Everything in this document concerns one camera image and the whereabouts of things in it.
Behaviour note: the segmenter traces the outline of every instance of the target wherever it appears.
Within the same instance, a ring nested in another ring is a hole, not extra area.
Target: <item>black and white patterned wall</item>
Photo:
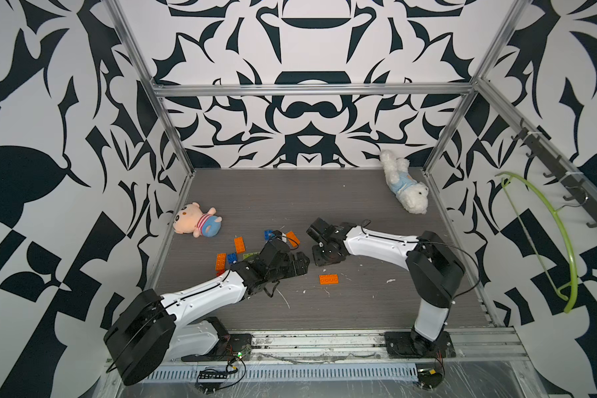
[[[597,185],[597,0],[535,0],[490,75],[492,84]],[[597,397],[597,228],[581,209],[558,214],[579,278],[568,314],[501,189],[500,171],[534,183],[557,208],[567,191],[478,97],[432,171],[460,243],[475,253],[498,317],[515,326],[550,394]],[[523,184],[509,194],[556,286],[570,281],[563,239]]]
[[[403,83],[468,80],[511,0],[121,4],[158,84]]]
[[[0,397],[89,395],[184,176],[99,0],[0,1]]]
[[[511,0],[122,0],[163,85],[468,82]],[[195,167],[425,163],[450,96],[170,98]]]
[[[597,186],[597,0],[535,0],[488,79]]]
[[[391,149],[422,166],[457,94],[168,98],[195,167],[378,166]]]

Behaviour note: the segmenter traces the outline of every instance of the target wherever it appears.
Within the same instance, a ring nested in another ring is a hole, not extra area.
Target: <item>green hanger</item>
[[[557,294],[557,296],[559,298],[567,301],[566,306],[564,307],[564,313],[568,314],[573,309],[573,307],[575,306],[575,302],[577,301],[577,263],[575,262],[575,253],[573,252],[573,245],[570,242],[570,238],[568,237],[568,233],[566,232],[564,223],[560,219],[560,216],[557,214],[557,212],[560,211],[561,209],[563,209],[565,206],[571,206],[571,207],[578,207],[578,206],[564,205],[556,210],[553,207],[553,205],[548,201],[548,199],[546,199],[546,196],[544,196],[544,194],[542,194],[541,191],[539,189],[537,189],[529,181],[525,180],[518,174],[516,174],[514,172],[510,172],[510,171],[503,171],[503,172],[496,174],[495,176],[497,177],[497,176],[501,176],[503,174],[508,175],[510,178],[502,178],[501,187],[504,189],[504,193],[506,194],[507,198],[509,198],[510,205],[513,207],[513,211],[515,211],[515,215],[517,216],[517,219],[519,220],[519,223],[522,226],[522,229],[524,230],[526,238],[528,239],[528,243],[533,248],[533,251],[535,252],[535,255],[537,256],[537,259],[539,260],[542,268],[544,269],[544,272],[546,273],[546,276],[548,277],[548,280],[550,281],[551,286],[553,287],[553,290],[555,291],[555,293]],[[531,189],[531,191],[533,191],[535,193],[535,195],[537,195],[538,198],[540,198],[542,203],[544,203],[544,205],[550,212],[551,216],[553,216],[553,219],[555,220],[555,223],[557,224],[557,227],[559,228],[560,233],[562,234],[562,238],[564,239],[564,244],[566,246],[566,254],[568,255],[568,265],[570,267],[570,282],[566,283],[563,286],[560,286],[559,288],[557,288],[555,286],[555,283],[553,282],[551,275],[549,275],[548,270],[546,269],[546,265],[544,265],[542,256],[540,256],[539,253],[537,252],[535,243],[533,243],[533,239],[528,234],[528,230],[526,229],[526,226],[524,225],[522,218],[519,216],[519,212],[517,211],[515,204],[513,204],[513,202],[510,200],[510,195],[509,195],[509,192],[506,190],[506,187],[510,184],[511,179],[513,179],[513,178],[517,178],[518,180],[520,180],[522,183],[524,183],[525,186],[529,187],[529,189]],[[567,296],[562,294],[562,289],[569,287],[569,286],[570,286],[570,298],[568,298]]]

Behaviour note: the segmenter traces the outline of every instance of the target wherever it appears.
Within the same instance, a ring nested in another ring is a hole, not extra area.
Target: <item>metal vent grate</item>
[[[190,383],[197,379],[199,370],[208,365],[167,365],[160,366],[144,379],[143,383]],[[231,374],[226,382],[239,379],[243,373]],[[416,381],[416,365],[402,364],[300,364],[300,365],[249,365],[245,381],[335,381],[335,380],[402,380]]]

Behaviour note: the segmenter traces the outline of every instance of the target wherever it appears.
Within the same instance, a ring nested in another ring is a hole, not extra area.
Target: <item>mounting plate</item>
[[[252,346],[252,335],[251,334],[231,334],[230,340],[228,341],[228,346],[232,347],[233,353],[244,353],[247,352],[248,354],[243,355],[244,361],[249,361]],[[232,355],[225,354],[225,355],[186,355],[185,357],[181,358],[182,362],[221,362],[221,361],[228,361]]]
[[[408,359],[420,359],[420,358],[435,358],[435,353],[440,351],[443,358],[455,358],[456,351],[453,347],[453,341],[451,336],[446,331],[440,333],[438,339],[435,341],[437,347],[436,351],[430,351],[423,356],[418,355],[414,352],[409,334],[411,332],[385,332],[384,333],[384,345],[387,349],[387,354],[390,358],[408,358]]]

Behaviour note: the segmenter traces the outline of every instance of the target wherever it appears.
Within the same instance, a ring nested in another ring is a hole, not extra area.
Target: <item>wood grain surface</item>
[[[412,176],[422,180],[419,170]],[[188,196],[201,210],[217,209],[223,217],[215,237],[175,234],[159,277],[158,294],[187,289],[215,277],[217,253],[233,253],[242,236],[246,253],[260,251],[263,231],[294,231],[310,257],[306,275],[283,280],[274,297],[264,293],[223,307],[218,316],[228,330],[361,329],[411,327],[420,297],[407,271],[390,263],[350,256],[333,266],[316,267],[305,232],[321,217],[331,224],[360,224],[368,229],[402,235],[436,232],[449,241],[435,201],[426,215],[406,212],[385,184],[382,170],[198,170]],[[339,284],[320,285],[319,275],[338,274]],[[466,277],[460,291],[469,287]],[[450,327],[486,326],[474,292],[456,300]]]

